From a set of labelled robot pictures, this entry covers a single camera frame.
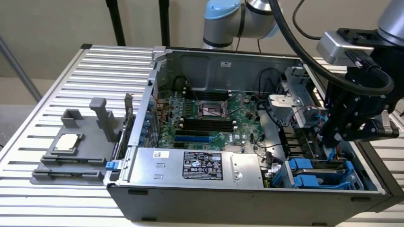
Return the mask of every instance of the wall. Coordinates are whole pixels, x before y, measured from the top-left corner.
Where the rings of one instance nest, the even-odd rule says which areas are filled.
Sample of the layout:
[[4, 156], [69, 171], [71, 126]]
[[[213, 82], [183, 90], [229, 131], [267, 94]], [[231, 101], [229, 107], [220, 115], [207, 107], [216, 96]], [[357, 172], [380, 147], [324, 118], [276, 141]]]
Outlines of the wall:
[[[281, 1], [289, 23], [297, 2]], [[127, 45], [160, 45], [157, 3], [119, 0]], [[205, 3], [207, 0], [171, 0], [172, 46], [200, 46]], [[307, 0], [299, 23], [312, 35], [339, 27], [373, 29], [387, 4], [387, 0]], [[317, 55], [316, 42], [295, 34], [308, 52]], [[40, 79], [56, 79], [83, 43], [116, 44], [105, 0], [0, 0], [0, 35], [28, 76]], [[239, 50], [257, 51], [256, 40], [241, 39]], [[261, 50], [293, 53], [281, 34], [261, 41]], [[0, 77], [15, 77], [3, 56]]]

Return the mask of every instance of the floor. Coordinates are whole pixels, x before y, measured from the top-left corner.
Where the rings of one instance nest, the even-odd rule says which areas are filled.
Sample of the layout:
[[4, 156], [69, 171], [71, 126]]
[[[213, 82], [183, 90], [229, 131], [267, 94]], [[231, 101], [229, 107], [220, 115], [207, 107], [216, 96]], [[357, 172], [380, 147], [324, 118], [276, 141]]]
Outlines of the floor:
[[[53, 82], [51, 79], [33, 79], [43, 95]], [[35, 106], [36, 102], [20, 80], [0, 77], [0, 145], [5, 145]]]

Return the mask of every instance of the slotted aluminum surface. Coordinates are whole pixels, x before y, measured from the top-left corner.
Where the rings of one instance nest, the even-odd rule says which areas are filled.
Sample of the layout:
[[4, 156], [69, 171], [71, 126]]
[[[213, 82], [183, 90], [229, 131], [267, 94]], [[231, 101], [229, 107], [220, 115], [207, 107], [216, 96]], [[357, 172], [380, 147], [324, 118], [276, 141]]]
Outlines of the slotted aluminum surface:
[[[124, 116], [125, 93], [135, 94], [139, 105], [152, 60], [151, 48], [93, 46], [80, 50], [0, 152], [0, 226], [147, 226], [131, 223], [104, 187], [32, 185], [31, 172], [39, 164], [61, 126], [67, 108], [95, 115], [92, 97], [107, 98], [107, 109]], [[343, 67], [327, 66], [344, 72]], [[401, 186], [404, 187], [404, 139], [372, 143]], [[153, 226], [189, 226], [153, 223]], [[339, 227], [401, 227], [404, 204], [381, 213], [361, 213]]]

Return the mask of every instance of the motherboard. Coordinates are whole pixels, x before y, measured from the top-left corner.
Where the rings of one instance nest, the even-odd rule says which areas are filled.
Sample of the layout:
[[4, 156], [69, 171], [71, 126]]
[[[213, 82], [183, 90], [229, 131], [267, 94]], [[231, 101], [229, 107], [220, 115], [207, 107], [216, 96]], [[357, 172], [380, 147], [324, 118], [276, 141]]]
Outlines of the motherboard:
[[261, 154], [264, 149], [255, 144], [263, 131], [253, 97], [231, 91], [161, 91], [159, 148]]

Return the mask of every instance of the warning label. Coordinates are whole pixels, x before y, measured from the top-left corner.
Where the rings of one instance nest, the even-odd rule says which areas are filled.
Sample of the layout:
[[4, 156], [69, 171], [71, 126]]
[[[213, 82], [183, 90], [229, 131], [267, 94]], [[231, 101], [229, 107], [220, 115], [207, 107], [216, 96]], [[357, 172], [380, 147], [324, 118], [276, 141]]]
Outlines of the warning label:
[[183, 177], [195, 180], [223, 180], [220, 153], [184, 152]]

